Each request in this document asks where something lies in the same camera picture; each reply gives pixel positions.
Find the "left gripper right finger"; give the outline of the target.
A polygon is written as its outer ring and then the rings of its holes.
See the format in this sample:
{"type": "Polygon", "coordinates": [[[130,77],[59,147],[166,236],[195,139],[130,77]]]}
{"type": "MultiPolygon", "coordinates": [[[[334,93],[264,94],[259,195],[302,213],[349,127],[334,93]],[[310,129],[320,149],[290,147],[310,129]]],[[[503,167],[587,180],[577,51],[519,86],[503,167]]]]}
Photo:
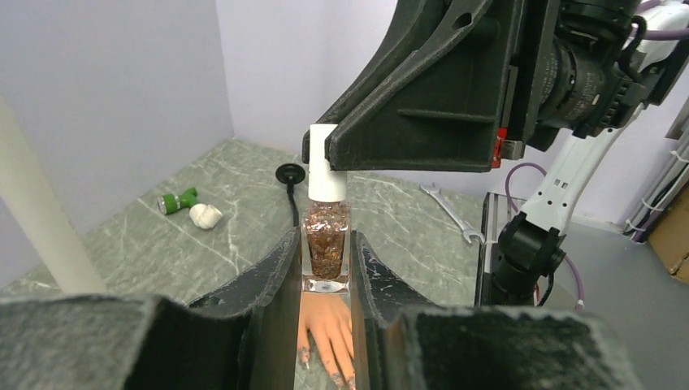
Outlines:
{"type": "Polygon", "coordinates": [[[600,318],[529,306],[444,307],[351,238],[359,389],[641,389],[625,346],[600,318]]]}

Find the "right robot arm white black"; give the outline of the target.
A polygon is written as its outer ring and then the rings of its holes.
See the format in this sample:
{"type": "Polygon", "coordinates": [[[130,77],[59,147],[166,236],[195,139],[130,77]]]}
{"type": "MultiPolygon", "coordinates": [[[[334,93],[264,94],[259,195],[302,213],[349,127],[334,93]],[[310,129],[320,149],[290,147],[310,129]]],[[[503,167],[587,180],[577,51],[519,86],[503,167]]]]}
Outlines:
{"type": "Polygon", "coordinates": [[[531,304],[624,128],[688,62],[685,1],[400,1],[357,79],[308,130],[329,171],[488,172],[570,136],[479,259],[475,304],[531,304]]]}

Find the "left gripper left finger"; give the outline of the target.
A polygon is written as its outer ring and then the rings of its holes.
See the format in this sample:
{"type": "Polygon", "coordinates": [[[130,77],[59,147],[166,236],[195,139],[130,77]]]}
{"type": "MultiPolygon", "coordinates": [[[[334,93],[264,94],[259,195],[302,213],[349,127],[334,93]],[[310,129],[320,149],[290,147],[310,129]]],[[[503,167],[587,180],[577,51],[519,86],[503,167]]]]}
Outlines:
{"type": "Polygon", "coordinates": [[[158,295],[1,301],[4,389],[290,389],[300,233],[190,305],[158,295]]]}

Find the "glitter nail polish bottle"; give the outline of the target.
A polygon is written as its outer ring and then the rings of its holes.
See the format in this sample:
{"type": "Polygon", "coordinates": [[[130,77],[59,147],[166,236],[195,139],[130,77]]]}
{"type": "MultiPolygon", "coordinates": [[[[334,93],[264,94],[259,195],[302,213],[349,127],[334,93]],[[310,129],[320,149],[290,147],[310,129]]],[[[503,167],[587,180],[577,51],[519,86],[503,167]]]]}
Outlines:
{"type": "Polygon", "coordinates": [[[309,200],[301,222],[302,291],[349,291],[352,217],[346,201],[309,200]]]}

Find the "white nail polish cap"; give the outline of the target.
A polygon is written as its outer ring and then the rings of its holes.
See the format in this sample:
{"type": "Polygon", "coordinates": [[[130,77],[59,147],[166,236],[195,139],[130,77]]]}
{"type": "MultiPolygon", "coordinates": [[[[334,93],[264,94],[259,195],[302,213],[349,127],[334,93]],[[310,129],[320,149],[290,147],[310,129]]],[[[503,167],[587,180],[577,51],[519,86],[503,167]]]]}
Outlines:
{"type": "Polygon", "coordinates": [[[308,198],[317,202],[342,202],[347,193],[347,172],[333,171],[325,156],[325,141],[335,124],[314,123],[309,134],[308,198]]]}

